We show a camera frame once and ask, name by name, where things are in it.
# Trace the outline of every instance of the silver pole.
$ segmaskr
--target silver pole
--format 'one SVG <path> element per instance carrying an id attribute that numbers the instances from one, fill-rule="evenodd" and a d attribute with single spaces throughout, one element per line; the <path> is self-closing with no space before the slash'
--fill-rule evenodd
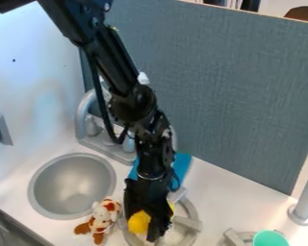
<path id="1" fill-rule="evenodd" d="M 308 225 L 308 181 L 300 195 L 298 203 L 289 207 L 288 214 L 298 225 Z"/>

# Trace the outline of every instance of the blue towel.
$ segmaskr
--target blue towel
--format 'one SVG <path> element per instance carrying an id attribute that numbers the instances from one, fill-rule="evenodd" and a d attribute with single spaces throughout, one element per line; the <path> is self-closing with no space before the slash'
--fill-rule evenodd
<path id="1" fill-rule="evenodd" d="M 174 161 L 174 163 L 172 164 L 172 167 L 174 169 L 175 174 L 177 175 L 179 181 L 180 181 L 180 185 L 183 183 L 185 176 L 187 174 L 187 172 L 189 171 L 190 167 L 191 167 L 191 163 L 192 163 L 192 156 L 188 155 L 188 154 L 176 154 L 176 159 Z M 131 169 L 128 178 L 133 179 L 133 180 L 137 180 L 138 176 L 137 176 L 137 167 L 139 165 L 139 160 L 135 159 L 134 161 L 134 166 Z M 171 181 L 170 184 L 172 189 L 176 189 L 178 187 L 178 182 L 173 179 Z"/>

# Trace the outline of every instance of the metal sink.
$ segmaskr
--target metal sink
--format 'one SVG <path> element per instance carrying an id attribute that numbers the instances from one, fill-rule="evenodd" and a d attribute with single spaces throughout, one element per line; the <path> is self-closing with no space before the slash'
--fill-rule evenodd
<path id="1" fill-rule="evenodd" d="M 28 187 L 32 207 L 52 219 L 75 219 L 91 213 L 94 201 L 112 195 L 116 173 L 104 159 L 68 154 L 47 162 Z"/>

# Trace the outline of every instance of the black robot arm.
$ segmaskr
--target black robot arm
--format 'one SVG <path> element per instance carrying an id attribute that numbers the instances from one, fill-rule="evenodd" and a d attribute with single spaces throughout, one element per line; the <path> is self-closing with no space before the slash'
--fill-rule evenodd
<path id="1" fill-rule="evenodd" d="M 28 0 L 0 0 L 0 12 L 17 8 Z M 63 35 L 86 52 L 99 108 L 106 130 L 115 143 L 122 143 L 127 131 L 135 133 L 139 158 L 138 179 L 126 179 L 124 209 L 127 219 L 144 210 L 151 216 L 147 240 L 154 242 L 169 226 L 172 211 L 167 203 L 174 161 L 172 131 L 165 114 L 158 109 L 153 90 L 138 81 L 134 66 L 116 29 L 105 24 L 105 13 L 113 0 L 38 0 Z M 124 125 L 117 137 L 103 99 L 98 72 L 107 83 L 112 100 L 110 113 Z"/>

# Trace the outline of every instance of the yellow object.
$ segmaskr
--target yellow object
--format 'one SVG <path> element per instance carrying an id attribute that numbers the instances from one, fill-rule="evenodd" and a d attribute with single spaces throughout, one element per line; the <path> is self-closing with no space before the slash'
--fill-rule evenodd
<path id="1" fill-rule="evenodd" d="M 174 212 L 175 206 L 171 202 L 168 202 L 171 210 Z M 128 221 L 128 229 L 133 234 L 147 234 L 148 224 L 150 222 L 150 216 L 143 210 L 136 212 L 132 215 Z"/>

